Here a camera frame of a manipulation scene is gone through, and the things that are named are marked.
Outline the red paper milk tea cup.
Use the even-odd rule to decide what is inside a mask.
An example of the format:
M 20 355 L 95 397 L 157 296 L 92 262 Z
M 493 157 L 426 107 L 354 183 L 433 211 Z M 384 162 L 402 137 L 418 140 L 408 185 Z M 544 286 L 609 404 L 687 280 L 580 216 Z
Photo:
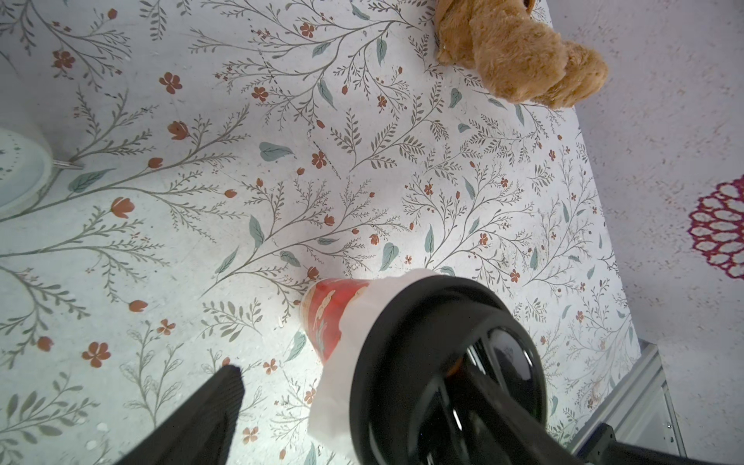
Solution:
M 329 360 L 341 338 L 339 324 L 346 308 L 370 283 L 370 280 L 325 279 L 311 286 L 301 300 L 303 329 L 322 364 Z

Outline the brown teddy bear plush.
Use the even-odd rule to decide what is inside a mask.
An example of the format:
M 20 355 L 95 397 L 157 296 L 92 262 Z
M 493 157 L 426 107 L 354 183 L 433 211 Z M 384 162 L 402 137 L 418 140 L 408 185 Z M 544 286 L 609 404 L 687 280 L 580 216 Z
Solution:
M 477 72 L 482 86 L 512 104 L 571 108 L 601 90 L 610 70 L 592 48 L 532 19 L 533 1 L 439 1 L 437 60 Z

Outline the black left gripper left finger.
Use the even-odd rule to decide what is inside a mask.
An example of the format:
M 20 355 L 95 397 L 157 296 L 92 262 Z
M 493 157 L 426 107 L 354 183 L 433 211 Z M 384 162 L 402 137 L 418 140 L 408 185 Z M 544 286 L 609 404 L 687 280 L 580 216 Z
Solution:
M 244 395 L 240 369 L 221 367 L 118 463 L 225 465 Z

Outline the white alarm clock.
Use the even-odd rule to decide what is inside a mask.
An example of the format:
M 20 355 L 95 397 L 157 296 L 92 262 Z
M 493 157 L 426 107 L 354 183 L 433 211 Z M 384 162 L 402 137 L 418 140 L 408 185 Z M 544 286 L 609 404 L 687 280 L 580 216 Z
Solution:
M 55 170 L 81 170 L 56 159 L 38 125 L 17 103 L 1 104 L 1 218 L 36 202 Z

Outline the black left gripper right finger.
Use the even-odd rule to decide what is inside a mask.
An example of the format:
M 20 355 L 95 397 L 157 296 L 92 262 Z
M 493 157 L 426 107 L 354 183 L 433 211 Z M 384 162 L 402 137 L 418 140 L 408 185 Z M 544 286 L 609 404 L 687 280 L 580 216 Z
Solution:
M 458 370 L 458 408 L 472 464 L 579 464 L 490 377 L 471 364 Z

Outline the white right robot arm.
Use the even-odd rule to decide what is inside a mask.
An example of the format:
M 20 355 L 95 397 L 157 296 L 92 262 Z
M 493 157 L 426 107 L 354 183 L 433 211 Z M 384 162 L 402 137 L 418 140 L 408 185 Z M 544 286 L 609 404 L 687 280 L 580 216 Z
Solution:
M 712 462 L 618 442 L 609 424 L 599 424 L 594 429 L 579 449 L 577 458 L 595 465 L 714 465 Z

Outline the black plastic cup lid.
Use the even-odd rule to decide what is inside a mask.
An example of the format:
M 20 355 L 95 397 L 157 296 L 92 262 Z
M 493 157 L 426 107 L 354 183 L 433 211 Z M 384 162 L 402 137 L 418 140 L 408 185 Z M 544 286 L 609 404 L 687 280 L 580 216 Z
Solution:
M 360 464 L 525 464 L 517 436 L 485 418 L 486 401 L 455 404 L 447 379 L 472 367 L 540 424 L 546 378 L 526 329 L 486 286 L 435 275 L 404 287 L 366 336 L 349 424 Z

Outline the white leak-proof paper sheet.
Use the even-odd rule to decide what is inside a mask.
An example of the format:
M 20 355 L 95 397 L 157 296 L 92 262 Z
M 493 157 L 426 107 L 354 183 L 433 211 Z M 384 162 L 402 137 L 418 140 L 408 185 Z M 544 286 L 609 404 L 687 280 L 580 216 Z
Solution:
M 362 347 L 372 327 L 393 299 L 412 284 L 435 273 L 415 269 L 401 276 L 370 280 L 364 293 L 346 308 L 339 324 L 341 338 L 316 387 L 308 432 L 334 453 L 360 462 L 352 437 L 352 386 Z

